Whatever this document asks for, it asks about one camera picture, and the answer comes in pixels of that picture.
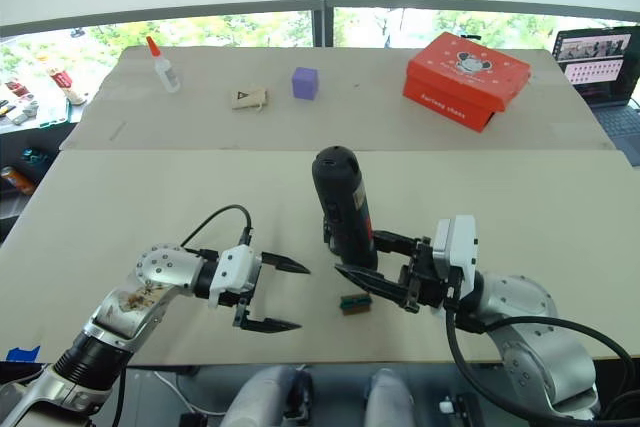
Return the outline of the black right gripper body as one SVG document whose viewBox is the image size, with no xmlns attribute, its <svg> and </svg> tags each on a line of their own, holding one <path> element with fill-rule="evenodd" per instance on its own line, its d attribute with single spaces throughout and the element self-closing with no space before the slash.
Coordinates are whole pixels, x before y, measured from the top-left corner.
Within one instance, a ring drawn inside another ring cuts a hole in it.
<svg viewBox="0 0 640 427">
<path fill-rule="evenodd" d="M 439 308 L 445 295 L 445 278 L 437 269 L 430 239 L 404 238 L 399 252 L 409 258 L 401 267 L 399 284 L 406 290 L 400 306 L 418 313 L 421 306 Z"/>
</svg>

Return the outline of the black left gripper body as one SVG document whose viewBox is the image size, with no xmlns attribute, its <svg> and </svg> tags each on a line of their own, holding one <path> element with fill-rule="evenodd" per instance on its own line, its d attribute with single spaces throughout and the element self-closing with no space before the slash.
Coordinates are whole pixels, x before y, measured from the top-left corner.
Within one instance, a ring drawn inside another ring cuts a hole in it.
<svg viewBox="0 0 640 427">
<path fill-rule="evenodd" d="M 216 268 L 216 306 L 249 304 L 261 269 L 261 260 L 253 250 L 226 250 Z"/>
</svg>

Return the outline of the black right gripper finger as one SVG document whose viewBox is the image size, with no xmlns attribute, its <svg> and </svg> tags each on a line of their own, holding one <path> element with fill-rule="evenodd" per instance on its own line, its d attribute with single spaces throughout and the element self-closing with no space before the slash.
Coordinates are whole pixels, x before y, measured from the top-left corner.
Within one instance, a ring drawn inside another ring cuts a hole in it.
<svg viewBox="0 0 640 427">
<path fill-rule="evenodd" d="M 392 282 L 377 271 L 348 264 L 336 264 L 335 269 L 347 280 L 366 292 L 392 301 L 407 312 L 418 312 L 416 292 L 407 282 Z"/>
<path fill-rule="evenodd" d="M 420 245 L 431 243 L 429 237 L 412 238 L 385 230 L 375 230 L 373 240 L 377 251 L 398 254 L 415 254 Z"/>
</svg>

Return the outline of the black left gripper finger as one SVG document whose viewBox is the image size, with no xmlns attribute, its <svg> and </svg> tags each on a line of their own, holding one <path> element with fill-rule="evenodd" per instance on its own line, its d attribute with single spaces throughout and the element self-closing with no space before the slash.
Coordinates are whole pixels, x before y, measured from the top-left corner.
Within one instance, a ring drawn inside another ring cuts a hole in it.
<svg viewBox="0 0 640 427">
<path fill-rule="evenodd" d="M 250 319 L 246 303 L 239 303 L 236 306 L 233 326 L 245 331 L 266 334 L 287 332 L 301 328 L 300 324 L 270 317 L 265 317 L 263 320 Z"/>
<path fill-rule="evenodd" d="M 261 253 L 261 262 L 263 264 L 270 265 L 274 267 L 276 270 L 294 273 L 294 274 L 305 274 L 310 275 L 311 271 L 307 269 L 301 263 L 279 254 L 262 252 Z"/>
</svg>

